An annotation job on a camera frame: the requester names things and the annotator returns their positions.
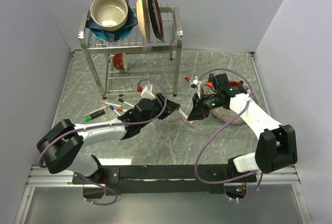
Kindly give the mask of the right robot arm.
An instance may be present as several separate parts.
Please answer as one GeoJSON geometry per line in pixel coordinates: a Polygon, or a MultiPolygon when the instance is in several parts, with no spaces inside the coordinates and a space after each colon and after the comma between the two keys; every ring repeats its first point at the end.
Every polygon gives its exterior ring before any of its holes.
{"type": "Polygon", "coordinates": [[[226,74],[210,74],[203,92],[202,82],[195,78],[190,86],[197,90],[188,121],[203,120],[212,109],[227,108],[250,127],[258,139],[255,152],[229,159],[226,182],[240,181],[250,173],[271,172],[294,165],[298,161],[295,129],[282,125],[260,108],[252,98],[252,90],[243,82],[230,81],[226,74]]]}

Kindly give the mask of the pink highlighter pen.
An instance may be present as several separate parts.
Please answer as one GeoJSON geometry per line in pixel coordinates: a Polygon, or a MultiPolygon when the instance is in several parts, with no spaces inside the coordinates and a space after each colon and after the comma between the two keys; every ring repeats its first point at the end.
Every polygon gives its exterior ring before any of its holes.
{"type": "Polygon", "coordinates": [[[199,128],[196,127],[194,124],[190,123],[188,120],[186,120],[185,118],[182,119],[183,123],[187,124],[188,126],[190,126],[191,128],[195,129],[196,131],[199,131],[199,128]]]}

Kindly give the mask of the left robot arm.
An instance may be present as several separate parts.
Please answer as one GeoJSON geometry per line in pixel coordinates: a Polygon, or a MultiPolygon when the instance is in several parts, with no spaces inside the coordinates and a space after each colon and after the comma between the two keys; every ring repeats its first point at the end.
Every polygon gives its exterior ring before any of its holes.
{"type": "Polygon", "coordinates": [[[162,120],[179,108],[179,103],[157,93],[154,99],[142,98],[110,121],[73,124],[69,119],[61,120],[37,143],[38,165],[51,174],[69,170],[93,184],[98,183],[105,172],[95,155],[80,153],[83,147],[132,138],[152,121],[162,120]]]}

